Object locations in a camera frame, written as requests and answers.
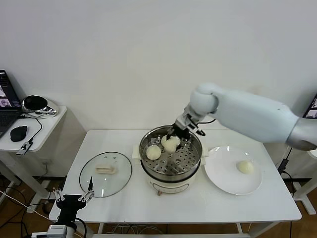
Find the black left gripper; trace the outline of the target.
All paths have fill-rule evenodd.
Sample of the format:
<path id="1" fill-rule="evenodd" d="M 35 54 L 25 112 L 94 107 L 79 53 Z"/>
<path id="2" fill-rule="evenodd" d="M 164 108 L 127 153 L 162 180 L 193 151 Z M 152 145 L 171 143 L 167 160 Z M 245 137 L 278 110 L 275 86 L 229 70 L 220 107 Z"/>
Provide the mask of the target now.
<path id="1" fill-rule="evenodd" d="M 89 202 L 94 197 L 93 177 L 89 180 L 88 191 L 81 195 L 64 195 L 62 200 L 62 191 L 55 187 L 53 188 L 56 205 L 60 209 L 58 223 L 75 222 L 77 212 L 84 208 L 84 202 Z"/>

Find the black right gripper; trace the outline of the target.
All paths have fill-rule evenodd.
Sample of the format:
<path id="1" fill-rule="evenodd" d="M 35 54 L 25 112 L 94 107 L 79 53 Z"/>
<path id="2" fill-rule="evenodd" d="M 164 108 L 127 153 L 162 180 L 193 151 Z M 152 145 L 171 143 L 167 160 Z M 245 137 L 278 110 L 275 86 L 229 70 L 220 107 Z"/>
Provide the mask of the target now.
<path id="1" fill-rule="evenodd" d="M 189 125 L 191 124 L 191 116 L 178 116 L 175 123 L 168 129 L 166 139 L 169 140 L 171 136 L 177 136 L 180 140 L 176 151 L 184 147 L 190 139 Z"/>

